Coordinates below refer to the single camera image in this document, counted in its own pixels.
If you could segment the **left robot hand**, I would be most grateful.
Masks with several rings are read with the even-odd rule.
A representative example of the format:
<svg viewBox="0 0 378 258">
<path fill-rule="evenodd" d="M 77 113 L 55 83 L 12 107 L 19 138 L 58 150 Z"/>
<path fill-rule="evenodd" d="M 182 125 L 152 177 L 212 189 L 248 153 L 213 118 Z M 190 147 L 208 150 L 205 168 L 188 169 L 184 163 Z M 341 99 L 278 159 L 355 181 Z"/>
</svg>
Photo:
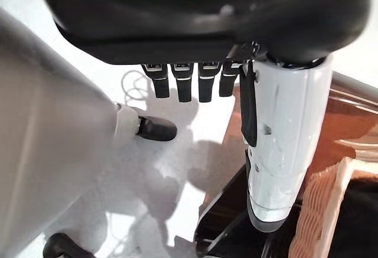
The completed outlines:
<svg viewBox="0 0 378 258">
<path fill-rule="evenodd" d="M 114 65 L 139 64 L 158 98 L 168 74 L 182 102 L 231 95 L 240 81 L 248 145 L 247 207 L 270 233 L 283 225 L 312 162 L 330 91 L 330 55 L 363 32 L 371 0 L 45 0 L 62 36 Z"/>
</svg>

